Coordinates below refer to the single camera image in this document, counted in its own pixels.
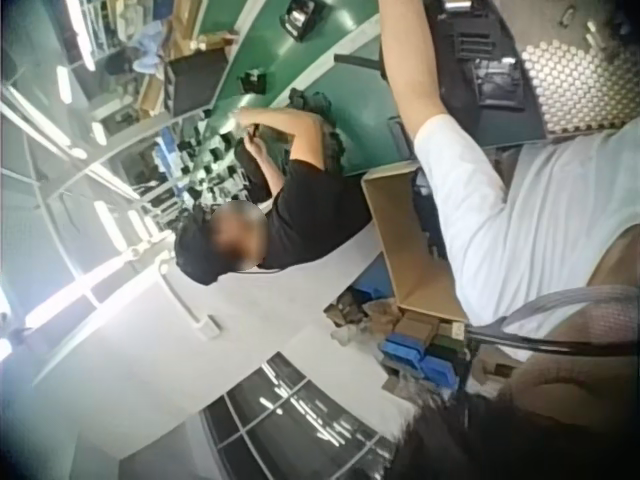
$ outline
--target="brown cardboard box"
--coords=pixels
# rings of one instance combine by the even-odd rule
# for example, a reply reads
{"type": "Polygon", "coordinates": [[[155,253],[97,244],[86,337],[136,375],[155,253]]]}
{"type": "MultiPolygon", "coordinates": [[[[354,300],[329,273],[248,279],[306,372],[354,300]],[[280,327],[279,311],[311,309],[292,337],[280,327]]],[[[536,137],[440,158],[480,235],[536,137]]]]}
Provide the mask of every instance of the brown cardboard box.
{"type": "Polygon", "coordinates": [[[451,267],[429,255],[413,210],[411,175],[417,167],[417,162],[396,163],[373,169],[362,179],[396,300],[405,312],[418,314],[417,318],[426,315],[466,322],[451,267]]]}
{"type": "Polygon", "coordinates": [[[426,318],[412,320],[404,317],[398,322],[393,331],[395,333],[415,338],[426,347],[431,343],[431,339],[438,331],[438,319],[431,317],[430,320],[432,321],[428,321],[426,318]]]}

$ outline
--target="factory workstation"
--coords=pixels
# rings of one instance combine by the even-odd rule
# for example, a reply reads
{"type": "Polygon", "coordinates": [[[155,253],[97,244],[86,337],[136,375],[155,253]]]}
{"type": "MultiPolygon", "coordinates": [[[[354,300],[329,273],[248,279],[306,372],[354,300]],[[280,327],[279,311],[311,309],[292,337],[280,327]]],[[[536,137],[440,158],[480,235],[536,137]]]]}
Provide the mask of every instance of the factory workstation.
{"type": "Polygon", "coordinates": [[[8,0],[1,73],[2,478],[634,467],[637,2],[8,0]]]}

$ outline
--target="white t-shirt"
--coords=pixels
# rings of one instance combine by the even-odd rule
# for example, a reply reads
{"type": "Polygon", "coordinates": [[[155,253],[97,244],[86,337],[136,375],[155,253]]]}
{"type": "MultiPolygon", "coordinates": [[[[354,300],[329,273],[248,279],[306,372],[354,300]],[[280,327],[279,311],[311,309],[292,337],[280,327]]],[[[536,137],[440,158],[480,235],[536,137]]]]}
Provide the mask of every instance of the white t-shirt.
{"type": "MultiPolygon", "coordinates": [[[[607,248],[640,224],[640,118],[618,132],[525,146],[508,192],[449,115],[422,126],[415,151],[473,325],[543,294],[585,286],[607,248]]],[[[539,315],[508,331],[541,338],[576,310],[539,315]]]]}

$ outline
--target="blue storage box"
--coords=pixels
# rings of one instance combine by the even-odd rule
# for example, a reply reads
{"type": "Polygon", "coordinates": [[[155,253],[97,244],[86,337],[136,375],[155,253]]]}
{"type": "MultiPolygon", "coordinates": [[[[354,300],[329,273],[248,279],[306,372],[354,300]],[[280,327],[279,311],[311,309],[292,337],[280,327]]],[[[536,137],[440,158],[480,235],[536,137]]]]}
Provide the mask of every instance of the blue storage box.
{"type": "Polygon", "coordinates": [[[420,370],[427,380],[439,387],[450,388],[451,390],[458,388],[458,376],[453,369],[453,365],[446,360],[425,355],[420,361],[420,370]]]}
{"type": "Polygon", "coordinates": [[[380,351],[394,362],[406,365],[407,367],[416,370],[416,372],[424,371],[420,365],[420,360],[422,359],[423,354],[418,350],[385,340],[382,345],[380,345],[380,351]]]}
{"type": "Polygon", "coordinates": [[[393,332],[387,336],[387,342],[393,342],[405,347],[413,348],[414,350],[420,352],[420,354],[424,355],[424,343],[422,343],[417,338],[410,337],[409,335],[393,332]]]}

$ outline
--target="window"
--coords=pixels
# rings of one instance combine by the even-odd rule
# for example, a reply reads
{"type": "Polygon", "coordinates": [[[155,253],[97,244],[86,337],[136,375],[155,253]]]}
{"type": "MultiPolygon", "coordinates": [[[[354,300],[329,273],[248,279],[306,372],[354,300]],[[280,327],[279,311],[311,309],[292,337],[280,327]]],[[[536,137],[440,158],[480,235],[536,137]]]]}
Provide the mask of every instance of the window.
{"type": "Polygon", "coordinates": [[[381,478],[393,443],[353,417],[276,354],[204,410],[234,480],[381,478]]]}

